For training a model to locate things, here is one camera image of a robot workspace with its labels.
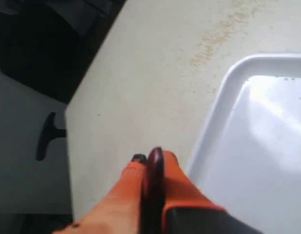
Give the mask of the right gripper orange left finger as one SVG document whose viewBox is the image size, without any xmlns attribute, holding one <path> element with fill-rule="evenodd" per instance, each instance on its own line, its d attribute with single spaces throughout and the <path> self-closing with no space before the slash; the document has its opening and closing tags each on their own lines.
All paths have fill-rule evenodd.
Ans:
<svg viewBox="0 0 301 234">
<path fill-rule="evenodd" d="M 108 194 L 83 218 L 56 234 L 137 234 L 146 156 L 136 154 Z"/>
</svg>

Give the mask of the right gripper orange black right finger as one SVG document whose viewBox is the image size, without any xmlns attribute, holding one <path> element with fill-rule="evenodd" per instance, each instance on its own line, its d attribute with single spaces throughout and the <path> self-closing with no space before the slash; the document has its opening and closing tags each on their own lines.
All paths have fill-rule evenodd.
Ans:
<svg viewBox="0 0 301 234">
<path fill-rule="evenodd" d="M 166 201 L 162 212 L 164 234 L 259 234 L 210 201 L 179 166 L 177 157 L 164 151 Z"/>
</svg>

